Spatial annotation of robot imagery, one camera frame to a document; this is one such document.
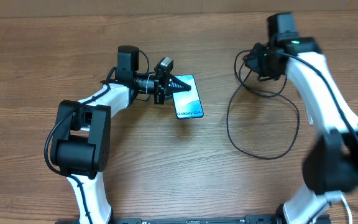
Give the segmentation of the Galaxy smartphone with blue screen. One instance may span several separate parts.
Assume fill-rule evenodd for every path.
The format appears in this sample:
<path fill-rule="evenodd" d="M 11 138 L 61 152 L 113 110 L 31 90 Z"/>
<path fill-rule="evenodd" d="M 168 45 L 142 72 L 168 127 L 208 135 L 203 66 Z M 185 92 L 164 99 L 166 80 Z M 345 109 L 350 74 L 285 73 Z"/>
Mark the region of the Galaxy smartphone with blue screen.
<path fill-rule="evenodd" d="M 177 78 L 191 86 L 190 91 L 173 94 L 177 119 L 202 118 L 204 116 L 200 96 L 193 75 L 178 75 Z"/>

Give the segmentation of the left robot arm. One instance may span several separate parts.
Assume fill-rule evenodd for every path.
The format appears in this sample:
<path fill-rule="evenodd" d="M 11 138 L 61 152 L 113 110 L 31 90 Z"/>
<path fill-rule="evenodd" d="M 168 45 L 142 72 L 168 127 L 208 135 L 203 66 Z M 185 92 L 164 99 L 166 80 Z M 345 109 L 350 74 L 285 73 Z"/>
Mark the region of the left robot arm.
<path fill-rule="evenodd" d="M 153 71 L 139 72 L 143 51 L 132 45 L 117 49 L 117 65 L 110 69 L 102 88 L 79 100 L 63 100 L 55 126 L 44 146 L 44 159 L 54 173 L 73 187 L 80 217 L 77 223 L 112 223 L 113 210 L 107 201 L 103 171 L 110 152 L 111 119 L 129 107 L 137 95 L 153 96 L 162 105 L 174 93 L 192 87 L 171 74 L 173 60 L 164 57 Z"/>

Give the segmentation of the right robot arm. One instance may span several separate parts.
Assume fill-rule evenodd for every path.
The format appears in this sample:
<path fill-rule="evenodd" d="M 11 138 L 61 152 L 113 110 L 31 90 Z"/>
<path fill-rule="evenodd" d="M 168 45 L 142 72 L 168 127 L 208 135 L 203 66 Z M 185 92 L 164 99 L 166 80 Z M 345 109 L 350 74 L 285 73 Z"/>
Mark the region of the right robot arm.
<path fill-rule="evenodd" d="M 303 161 L 303 185 L 273 215 L 248 215 L 247 223 L 329 223 L 334 203 L 349 209 L 346 194 L 358 187 L 358 116 L 335 84 L 323 51 L 312 37 L 301 37 L 292 13 L 267 19 L 268 42 L 243 58 L 263 80 L 284 75 L 297 88 L 317 140 Z"/>

